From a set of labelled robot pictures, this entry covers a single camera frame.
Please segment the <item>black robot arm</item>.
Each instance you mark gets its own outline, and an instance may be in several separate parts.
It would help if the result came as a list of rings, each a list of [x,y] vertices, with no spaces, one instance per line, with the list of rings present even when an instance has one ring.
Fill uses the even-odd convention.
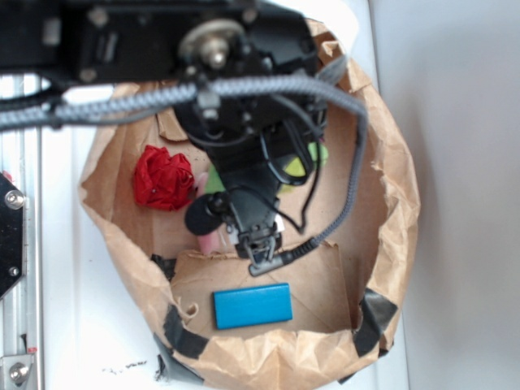
[[[270,228],[283,185],[316,185],[323,100],[309,93],[210,91],[218,80],[313,77],[317,48],[303,15],[268,1],[4,1],[1,72],[33,73],[49,88],[1,103],[2,129],[86,124],[103,111],[63,102],[69,88],[177,80],[184,100],[136,104],[135,115],[174,109],[223,188],[187,209],[196,235],[223,223]]]

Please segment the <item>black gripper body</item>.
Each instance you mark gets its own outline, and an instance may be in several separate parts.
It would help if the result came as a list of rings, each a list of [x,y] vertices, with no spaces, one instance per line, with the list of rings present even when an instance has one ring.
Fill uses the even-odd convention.
[[[268,92],[284,77],[314,78],[318,50],[304,17],[265,1],[222,1],[187,16],[177,46],[180,81],[197,96],[175,107],[189,140],[213,163],[223,188],[250,195],[276,213],[283,184],[305,178],[285,172],[300,158],[314,172],[307,146],[323,132],[322,99]]]

